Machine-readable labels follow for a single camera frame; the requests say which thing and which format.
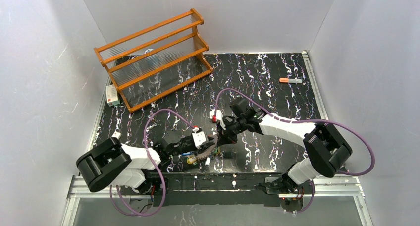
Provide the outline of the bunch of coloured keys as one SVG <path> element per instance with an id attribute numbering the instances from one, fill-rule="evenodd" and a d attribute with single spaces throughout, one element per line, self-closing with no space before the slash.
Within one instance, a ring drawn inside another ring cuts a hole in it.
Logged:
<path id="1" fill-rule="evenodd" d="M 195 165 L 199 161 L 204 160 L 208 165 L 208 161 L 210 161 L 214 156 L 220 154 L 220 147 L 219 146 L 210 146 L 197 154 L 191 154 L 187 156 L 187 164 Z"/>

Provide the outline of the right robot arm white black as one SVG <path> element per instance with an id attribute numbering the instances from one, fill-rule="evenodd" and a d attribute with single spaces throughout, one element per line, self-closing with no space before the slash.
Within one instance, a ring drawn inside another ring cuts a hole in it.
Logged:
<path id="1" fill-rule="evenodd" d="M 318 176 L 334 177 L 352 154 L 352 148 L 331 123 L 295 123 L 263 109 L 254 109 L 242 98 L 230 104 L 234 116 L 210 111 L 210 121 L 218 132 L 217 145 L 233 144 L 245 131 L 279 137 L 305 149 L 307 157 L 293 164 L 277 180 L 264 187 L 291 191 Z"/>

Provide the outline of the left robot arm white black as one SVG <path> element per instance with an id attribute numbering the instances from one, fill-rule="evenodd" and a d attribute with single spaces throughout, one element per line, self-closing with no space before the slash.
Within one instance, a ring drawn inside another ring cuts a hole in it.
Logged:
<path id="1" fill-rule="evenodd" d="M 170 157 L 192 155 L 214 145 L 214 138 L 203 131 L 181 137 L 166 133 L 152 147 L 138 148 L 122 144 L 111 137 L 76 160 L 90 192 L 98 192 L 110 185 L 128 186 L 137 191 L 145 184 L 145 171 L 153 171 Z"/>

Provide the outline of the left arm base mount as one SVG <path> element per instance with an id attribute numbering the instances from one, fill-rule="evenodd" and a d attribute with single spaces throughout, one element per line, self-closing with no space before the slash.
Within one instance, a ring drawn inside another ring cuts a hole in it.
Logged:
<path id="1" fill-rule="evenodd" d="M 123 195 L 161 196 L 163 194 L 163 184 L 158 174 L 152 174 L 145 176 L 145 181 L 137 188 L 121 186 L 120 191 Z"/>

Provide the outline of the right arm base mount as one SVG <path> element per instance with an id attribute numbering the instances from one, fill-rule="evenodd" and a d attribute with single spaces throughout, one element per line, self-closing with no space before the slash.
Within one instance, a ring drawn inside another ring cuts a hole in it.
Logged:
<path id="1" fill-rule="evenodd" d="M 262 190 L 267 195 L 277 195 L 280 207 L 291 214 L 304 212 L 312 203 L 315 196 L 315 186 L 310 180 L 296 184 L 288 177 L 269 176 L 264 182 L 258 183 L 254 189 Z"/>

